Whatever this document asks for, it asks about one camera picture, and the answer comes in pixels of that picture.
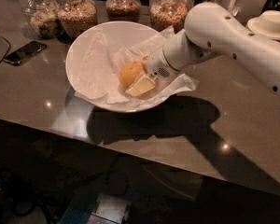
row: white napkin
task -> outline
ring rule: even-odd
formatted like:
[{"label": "white napkin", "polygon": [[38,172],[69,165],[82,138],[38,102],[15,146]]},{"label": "white napkin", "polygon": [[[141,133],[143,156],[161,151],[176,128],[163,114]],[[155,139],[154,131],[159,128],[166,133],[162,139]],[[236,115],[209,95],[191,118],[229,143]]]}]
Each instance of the white napkin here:
[{"label": "white napkin", "polygon": [[115,42],[108,42],[102,32],[96,33],[91,38],[80,66],[75,96],[96,105],[124,105],[127,110],[140,107],[143,110],[144,106],[160,104],[173,94],[194,91],[198,81],[186,74],[180,74],[169,83],[158,80],[156,88],[141,97],[132,97],[119,86],[119,71],[126,62],[141,60],[162,46],[172,35],[174,29],[169,27],[144,42],[126,48]]}]

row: dark floor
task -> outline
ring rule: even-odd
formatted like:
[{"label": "dark floor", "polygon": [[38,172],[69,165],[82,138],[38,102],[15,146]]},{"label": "dark floor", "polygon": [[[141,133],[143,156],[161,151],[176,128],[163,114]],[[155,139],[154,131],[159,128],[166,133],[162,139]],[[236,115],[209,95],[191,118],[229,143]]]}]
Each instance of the dark floor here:
[{"label": "dark floor", "polygon": [[280,197],[0,120],[2,168],[18,180],[0,197],[4,224],[46,223],[38,207],[17,217],[13,201],[49,192],[67,207],[81,186],[130,201],[132,224],[280,224]]}]

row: countertop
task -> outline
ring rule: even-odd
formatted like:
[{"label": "countertop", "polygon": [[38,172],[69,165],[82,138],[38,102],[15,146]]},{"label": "countertop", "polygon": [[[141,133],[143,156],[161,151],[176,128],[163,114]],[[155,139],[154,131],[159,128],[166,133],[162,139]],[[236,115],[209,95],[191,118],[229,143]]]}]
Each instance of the countertop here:
[{"label": "countertop", "polygon": [[[0,0],[0,35],[17,49],[39,37],[21,13],[23,0]],[[96,1],[98,22],[107,22]],[[149,25],[147,7],[140,22]],[[147,111],[105,111],[77,98],[65,72],[70,43],[21,66],[0,63],[0,119],[280,195],[280,98],[224,56],[191,66],[196,91]]]}]

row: gray countertop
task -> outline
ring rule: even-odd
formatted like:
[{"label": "gray countertop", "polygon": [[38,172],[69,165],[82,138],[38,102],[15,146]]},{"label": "gray countertop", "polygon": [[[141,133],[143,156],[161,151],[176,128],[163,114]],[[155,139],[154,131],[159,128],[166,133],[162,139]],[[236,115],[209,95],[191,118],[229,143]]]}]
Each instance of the gray countertop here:
[{"label": "gray countertop", "polygon": [[[0,0],[0,35],[11,50],[39,39],[22,1]],[[96,5],[106,22],[104,2]],[[147,7],[140,22],[149,25]],[[280,99],[234,61],[193,65],[196,91],[120,114],[74,96],[65,72],[70,44],[43,42],[48,48],[21,66],[0,63],[0,119],[280,195]]]}]

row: cell phone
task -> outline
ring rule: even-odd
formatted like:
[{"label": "cell phone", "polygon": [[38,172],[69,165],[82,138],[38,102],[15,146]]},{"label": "cell phone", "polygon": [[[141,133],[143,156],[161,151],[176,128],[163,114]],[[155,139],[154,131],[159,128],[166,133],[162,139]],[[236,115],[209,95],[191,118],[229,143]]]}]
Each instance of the cell phone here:
[{"label": "cell phone", "polygon": [[6,63],[19,65],[23,60],[37,54],[39,51],[45,49],[46,47],[47,45],[44,43],[40,43],[38,41],[31,41],[23,47],[9,53],[3,60]]}]

